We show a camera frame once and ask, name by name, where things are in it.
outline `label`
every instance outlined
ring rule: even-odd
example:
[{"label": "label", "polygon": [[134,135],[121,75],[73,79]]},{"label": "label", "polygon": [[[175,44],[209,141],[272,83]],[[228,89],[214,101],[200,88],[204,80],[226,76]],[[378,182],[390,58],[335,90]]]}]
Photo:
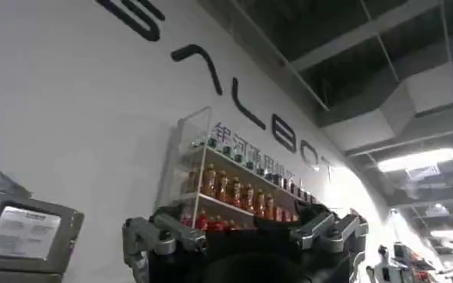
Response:
[{"label": "label", "polygon": [[0,255],[46,259],[61,218],[6,206],[0,217]]}]

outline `machine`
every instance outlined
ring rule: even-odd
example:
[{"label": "machine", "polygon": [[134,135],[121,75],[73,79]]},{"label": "machine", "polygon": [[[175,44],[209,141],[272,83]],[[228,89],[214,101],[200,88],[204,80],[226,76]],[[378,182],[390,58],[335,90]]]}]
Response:
[{"label": "machine", "polygon": [[0,283],[60,283],[84,215],[16,186],[0,177]]},{"label": "machine", "polygon": [[124,262],[137,283],[354,281],[366,220],[299,205],[299,221],[255,218],[256,229],[241,231],[196,230],[179,221],[180,205],[163,207],[123,224]]}]

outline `white wall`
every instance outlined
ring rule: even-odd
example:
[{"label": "white wall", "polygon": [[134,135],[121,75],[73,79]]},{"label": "white wall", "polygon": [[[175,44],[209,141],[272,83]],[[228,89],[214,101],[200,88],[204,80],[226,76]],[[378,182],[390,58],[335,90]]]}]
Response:
[{"label": "white wall", "polygon": [[[294,169],[322,201],[383,225],[385,203],[358,179],[328,185],[324,170],[308,169],[239,113],[229,95],[233,76],[243,104],[260,119],[277,113],[298,138],[343,165],[335,146],[197,2],[154,3],[166,21],[159,23],[162,39],[151,43],[94,1],[0,0],[0,168],[35,198],[86,214],[65,282],[132,281],[122,262],[122,221],[152,213],[170,133],[206,105],[215,121]],[[213,57],[222,97],[202,59],[170,59],[190,43]],[[378,235],[369,242],[375,251]]]}]

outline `bottle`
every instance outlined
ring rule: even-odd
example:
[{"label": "bottle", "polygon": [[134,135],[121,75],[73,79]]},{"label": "bottle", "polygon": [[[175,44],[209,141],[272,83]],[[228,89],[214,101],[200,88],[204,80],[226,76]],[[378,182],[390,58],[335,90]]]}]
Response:
[{"label": "bottle", "polygon": [[305,187],[303,187],[303,181],[300,179],[300,186],[298,188],[298,197],[301,199],[303,196],[303,192],[305,191]]},{"label": "bottle", "polygon": [[208,220],[207,231],[214,231],[216,228],[216,217],[211,216]]},{"label": "bottle", "polygon": [[225,223],[221,220],[221,216],[216,216],[216,221],[214,222],[214,231],[223,231],[225,230]]},{"label": "bottle", "polygon": [[292,181],[290,184],[291,193],[296,195],[296,184]]},{"label": "bottle", "polygon": [[229,229],[230,231],[237,230],[236,224],[235,224],[235,222],[234,222],[233,220],[230,220],[230,221],[229,221],[229,223],[228,223],[228,229]]},{"label": "bottle", "polygon": [[208,135],[208,147],[212,149],[216,149],[218,146],[218,139],[215,135]]},{"label": "bottle", "polygon": [[224,156],[226,156],[228,158],[232,157],[231,155],[232,155],[233,149],[231,148],[230,141],[228,139],[225,139],[223,141],[221,152]]},{"label": "bottle", "polygon": [[268,170],[268,169],[265,169],[265,176],[264,178],[267,180],[267,181],[273,181],[273,174]]},{"label": "bottle", "polygon": [[287,191],[289,189],[289,183],[287,178],[282,179],[282,189]]},{"label": "bottle", "polygon": [[210,197],[215,196],[214,183],[216,179],[216,171],[214,170],[214,165],[209,164],[208,167],[204,170],[202,175],[202,189],[201,193],[208,195]]},{"label": "bottle", "polygon": [[254,152],[249,152],[246,156],[246,163],[245,163],[245,167],[248,169],[248,170],[254,170],[255,169],[255,153]]},{"label": "bottle", "polygon": [[278,206],[275,208],[275,220],[279,222],[282,221],[282,208]]},{"label": "bottle", "polygon": [[197,219],[195,219],[195,227],[202,231],[208,230],[208,217],[205,215],[205,210],[202,210]]},{"label": "bottle", "polygon": [[265,217],[269,220],[274,220],[274,199],[271,194],[267,195],[265,201]]},{"label": "bottle", "polygon": [[257,165],[255,166],[255,173],[259,176],[264,177],[265,176],[265,169],[262,167],[261,162],[257,162]]},{"label": "bottle", "polygon": [[184,182],[182,191],[184,193],[194,192],[197,189],[198,184],[198,169],[193,168],[188,173],[187,181]]},{"label": "bottle", "polygon": [[284,209],[283,210],[282,221],[283,222],[290,222],[291,221],[291,213],[289,212],[288,209]]},{"label": "bottle", "polygon": [[262,190],[257,191],[257,198],[255,199],[255,215],[258,217],[265,217],[265,195]]},{"label": "bottle", "polygon": [[251,184],[244,187],[243,209],[249,212],[254,212],[254,188]]},{"label": "bottle", "polygon": [[192,227],[192,216],[190,216],[190,213],[185,212],[185,213],[182,215],[182,218],[180,219],[180,222],[181,222],[183,225],[185,225],[185,226]]},{"label": "bottle", "polygon": [[238,177],[233,178],[231,184],[231,204],[237,208],[241,208],[241,184]]},{"label": "bottle", "polygon": [[240,148],[235,148],[235,154],[233,159],[239,163],[243,164],[243,151]]},{"label": "bottle", "polygon": [[218,183],[216,185],[216,198],[223,202],[228,200],[228,176],[224,171],[219,173]]},{"label": "bottle", "polygon": [[280,174],[273,174],[272,175],[272,182],[277,185],[278,187],[281,187],[282,188],[282,177],[280,176]]}]

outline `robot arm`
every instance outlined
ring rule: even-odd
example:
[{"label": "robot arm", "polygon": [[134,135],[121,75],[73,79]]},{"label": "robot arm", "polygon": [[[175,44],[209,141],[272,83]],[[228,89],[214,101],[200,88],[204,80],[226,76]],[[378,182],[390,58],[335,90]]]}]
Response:
[{"label": "robot arm", "polygon": [[[132,268],[138,283],[186,278],[207,282],[211,270],[218,276],[212,281],[239,283],[243,278],[247,281],[252,276],[263,276],[258,270],[245,267],[245,262],[262,266],[265,261],[274,267],[262,269],[273,274],[262,279],[264,282],[282,275],[283,279],[276,281],[289,283],[296,280],[285,276],[295,274],[303,274],[303,279],[309,278],[310,282],[355,280],[357,268],[353,265],[364,258],[368,231],[360,216],[347,215],[337,220],[325,209],[292,225],[267,223],[260,218],[255,223],[257,230],[215,231],[206,235],[183,225],[167,209],[159,209],[149,220],[130,218],[122,226],[124,262]],[[268,228],[262,227],[262,223],[267,223]],[[239,269],[242,272],[235,278]]]}]

